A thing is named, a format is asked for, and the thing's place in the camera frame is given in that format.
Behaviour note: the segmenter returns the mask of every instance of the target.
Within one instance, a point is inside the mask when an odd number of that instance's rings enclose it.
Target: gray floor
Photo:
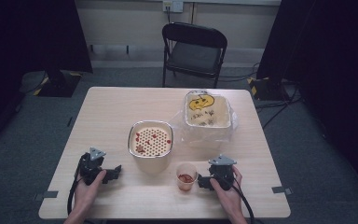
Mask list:
[[[109,66],[111,62],[104,62],[104,59],[98,62],[104,66],[94,68],[94,74],[85,74],[72,98],[36,97],[28,92],[20,112],[0,133],[0,223],[62,223],[40,219],[41,202],[35,201],[34,196],[47,190],[88,88],[160,86],[160,67],[128,65],[112,68]],[[246,66],[225,67],[218,88],[249,89],[246,80],[223,80],[237,79],[227,77],[244,76],[252,70]],[[22,90],[35,87],[42,76],[43,73],[24,76]],[[205,80],[182,76],[170,76],[169,81],[190,88],[208,85]],[[292,86],[287,88],[289,93],[293,92]],[[266,103],[270,102],[255,102],[256,105]],[[259,111],[261,124],[264,125],[279,109]],[[345,158],[324,140],[319,120],[303,103],[285,108],[265,128],[265,135],[282,184],[294,192],[287,196],[291,216],[264,219],[265,224],[358,223],[358,176]]]

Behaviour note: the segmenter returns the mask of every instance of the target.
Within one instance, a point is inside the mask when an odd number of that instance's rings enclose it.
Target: human hand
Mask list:
[[[105,175],[106,170],[101,170],[89,186],[87,186],[84,180],[81,179],[80,175],[77,177],[77,179],[80,180],[77,183],[75,191],[74,209],[64,223],[83,223],[84,219],[86,219],[88,211],[94,204],[95,198],[98,194],[98,188],[101,186]]]
[[[237,189],[240,188],[242,175],[240,171],[232,166],[232,170],[234,172],[235,178],[237,181],[234,181],[234,187]],[[246,224],[245,217],[242,214],[242,206],[241,206],[241,196],[237,193],[234,188],[230,188],[229,190],[223,190],[219,182],[214,178],[211,178],[211,185],[216,191],[217,197],[219,198],[220,204],[222,204],[223,209],[228,215],[228,219],[233,224]]]

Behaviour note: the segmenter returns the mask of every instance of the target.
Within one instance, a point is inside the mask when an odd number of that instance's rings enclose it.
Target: plastic cup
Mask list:
[[[199,173],[191,163],[182,163],[176,168],[176,183],[179,190],[189,191],[196,182]]]

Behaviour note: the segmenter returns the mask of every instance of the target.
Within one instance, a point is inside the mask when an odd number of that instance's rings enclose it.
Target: wooden table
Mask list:
[[[225,96],[239,117],[239,126],[230,142],[219,149],[191,148],[173,144],[172,162],[158,175],[140,171],[128,151],[131,126],[140,120],[169,122],[180,111],[189,89],[115,88],[89,89],[75,126],[68,139],[48,191],[57,198],[44,199],[39,216],[67,218],[66,203],[79,158],[97,147],[105,151],[102,167],[122,165],[118,180],[102,185],[89,214],[101,219],[197,219],[226,218],[214,191],[194,185],[189,192],[175,183],[175,167],[188,161],[202,175],[209,175],[209,159],[223,153],[237,161],[242,190],[255,217],[288,217],[290,208],[284,193],[273,193],[281,185],[269,146],[255,111],[251,95],[245,90],[209,90]],[[244,204],[243,213],[249,216]]]

